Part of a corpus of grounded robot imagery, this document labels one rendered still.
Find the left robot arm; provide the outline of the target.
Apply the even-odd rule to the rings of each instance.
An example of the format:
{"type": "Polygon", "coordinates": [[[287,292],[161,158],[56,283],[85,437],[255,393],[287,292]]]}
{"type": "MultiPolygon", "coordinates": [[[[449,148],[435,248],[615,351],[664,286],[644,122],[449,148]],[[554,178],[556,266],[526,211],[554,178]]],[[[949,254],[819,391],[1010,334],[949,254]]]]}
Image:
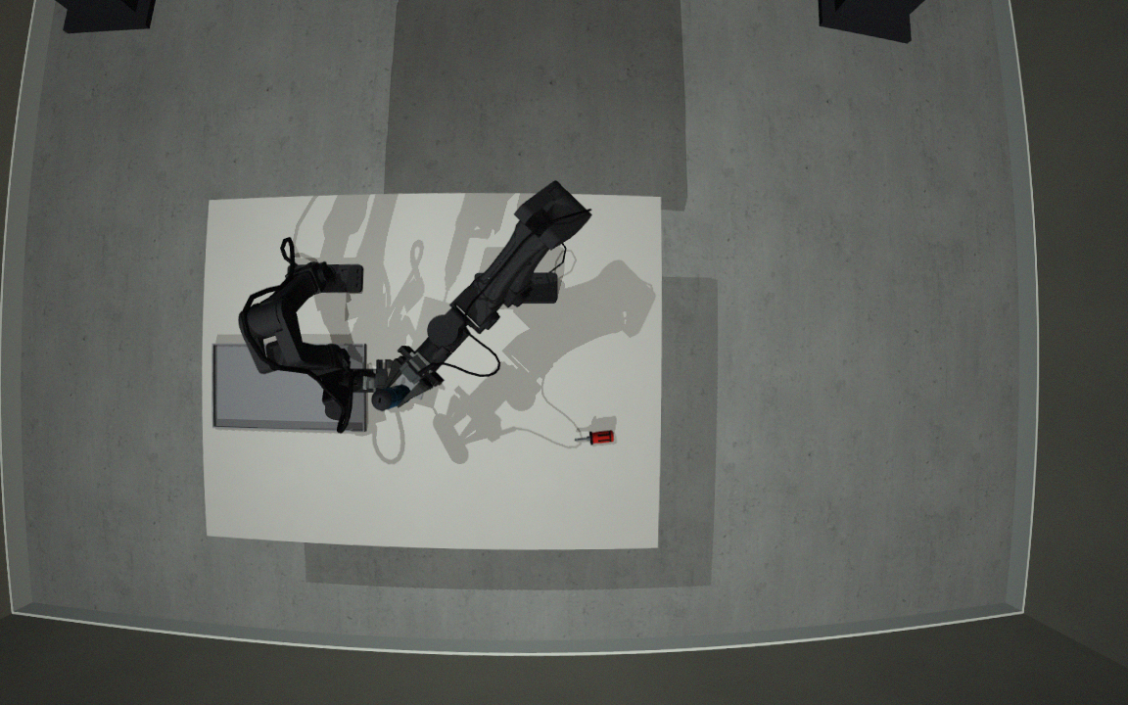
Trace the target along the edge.
{"type": "Polygon", "coordinates": [[[479,326],[479,329],[472,321],[466,321],[466,325],[473,327],[478,334],[482,334],[485,327],[490,331],[490,327],[495,325],[500,318],[497,309],[502,305],[511,307],[522,303],[554,303],[554,301],[558,301],[558,275],[552,272],[534,271],[546,253],[576,235],[579,229],[587,224],[591,213],[584,212],[567,217],[543,226],[541,229],[537,228],[550,220],[583,210],[587,208],[579,204],[567,190],[561,187],[558,180],[552,180],[549,186],[544,187],[532,199],[521,204],[514,213],[519,219],[518,224],[515,224],[513,236],[506,241],[504,250],[497,254],[497,258],[490,264],[487,271],[476,273],[473,284],[466,287],[464,293],[452,301],[451,309],[446,315],[438,315],[429,321],[428,338],[433,341],[438,349],[444,347],[452,353],[460,347],[469,336],[464,327],[465,318],[460,309],[465,312],[485,287],[487,290],[467,309],[467,317],[472,318],[479,326]],[[537,231],[534,232],[534,229],[537,231]],[[490,284],[493,277],[496,279],[490,284]],[[541,277],[541,280],[536,280],[536,277],[541,277]],[[552,282],[552,277],[554,277],[554,282],[552,282]],[[554,298],[552,293],[555,294],[554,298]],[[541,296],[541,298],[536,298],[536,296],[541,296]]]}

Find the grey angle bracket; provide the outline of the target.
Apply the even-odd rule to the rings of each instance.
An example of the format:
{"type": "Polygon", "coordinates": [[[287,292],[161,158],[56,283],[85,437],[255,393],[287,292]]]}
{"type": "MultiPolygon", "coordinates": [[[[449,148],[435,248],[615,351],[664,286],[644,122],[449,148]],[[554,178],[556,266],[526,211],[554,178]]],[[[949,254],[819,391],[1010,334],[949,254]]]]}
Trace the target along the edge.
{"type": "MultiPolygon", "coordinates": [[[[417,384],[418,384],[418,381],[417,381],[417,384]]],[[[413,384],[412,384],[412,381],[408,381],[408,379],[407,379],[407,378],[404,378],[404,376],[403,376],[403,374],[400,374],[400,376],[399,376],[399,378],[398,378],[398,379],[396,379],[396,384],[395,384],[395,387],[398,387],[399,385],[404,385],[405,387],[408,387],[408,388],[409,388],[409,390],[412,390],[412,389],[413,389],[413,387],[416,387],[416,385],[417,385],[417,384],[413,385],[413,384]]],[[[416,397],[414,397],[414,398],[416,398],[416,399],[422,399],[422,397],[424,397],[424,393],[420,394],[420,396],[416,396],[416,397]]]]}

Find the red and black screwdriver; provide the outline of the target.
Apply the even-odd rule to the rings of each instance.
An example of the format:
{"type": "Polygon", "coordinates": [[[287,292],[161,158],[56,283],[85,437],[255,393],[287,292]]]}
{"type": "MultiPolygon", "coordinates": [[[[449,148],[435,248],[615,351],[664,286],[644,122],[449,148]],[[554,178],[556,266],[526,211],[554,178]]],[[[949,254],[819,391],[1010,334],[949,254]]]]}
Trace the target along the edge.
{"type": "Polygon", "coordinates": [[[601,443],[609,443],[614,441],[613,430],[601,430],[601,432],[589,432],[589,437],[576,439],[576,441],[583,441],[587,439],[590,441],[591,446],[601,446],[601,443]]]}

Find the dark blue electric screwdriver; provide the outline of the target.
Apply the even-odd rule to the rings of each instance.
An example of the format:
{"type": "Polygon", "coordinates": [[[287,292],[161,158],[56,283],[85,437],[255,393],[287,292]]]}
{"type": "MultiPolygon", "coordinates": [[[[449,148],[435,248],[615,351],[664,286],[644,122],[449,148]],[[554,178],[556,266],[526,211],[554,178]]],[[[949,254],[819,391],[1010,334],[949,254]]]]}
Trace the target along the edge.
{"type": "Polygon", "coordinates": [[[390,387],[380,390],[376,390],[371,398],[373,407],[376,409],[385,411],[389,407],[395,407],[400,404],[404,396],[407,396],[409,388],[400,385],[400,387],[390,387]]]}

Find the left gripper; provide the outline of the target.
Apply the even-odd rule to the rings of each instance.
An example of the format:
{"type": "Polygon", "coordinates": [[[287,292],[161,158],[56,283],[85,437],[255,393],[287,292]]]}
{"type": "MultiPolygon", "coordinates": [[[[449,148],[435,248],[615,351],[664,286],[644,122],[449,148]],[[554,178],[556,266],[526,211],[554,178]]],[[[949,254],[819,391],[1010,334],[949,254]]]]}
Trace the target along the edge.
{"type": "MultiPolygon", "coordinates": [[[[399,371],[400,367],[404,365],[404,363],[407,362],[408,360],[409,364],[416,367],[416,369],[420,371],[421,369],[424,369],[424,367],[433,364],[433,362],[434,364],[442,364],[442,362],[446,362],[447,358],[452,355],[450,350],[447,350],[444,347],[438,349],[437,345],[433,343],[433,341],[429,338],[425,340],[424,344],[422,344],[421,347],[418,347],[417,350],[413,350],[411,347],[400,347],[398,349],[398,353],[400,353],[400,356],[394,358],[388,381],[386,381],[385,387],[382,389],[393,387],[393,384],[395,384],[396,379],[400,377],[400,371],[399,371]]],[[[433,389],[433,387],[437,387],[437,385],[440,384],[440,381],[443,382],[444,379],[442,378],[442,376],[435,373],[439,367],[440,365],[433,367],[433,369],[431,369],[429,373],[425,374],[424,378],[422,378],[418,381],[416,387],[413,387],[413,389],[409,390],[407,396],[404,397],[404,399],[402,399],[399,405],[396,407],[400,407],[402,405],[404,405],[405,402],[408,402],[411,397],[413,398],[413,396],[420,396],[420,394],[422,394],[422,390],[424,390],[424,393],[428,393],[428,390],[431,390],[433,389]]]]}

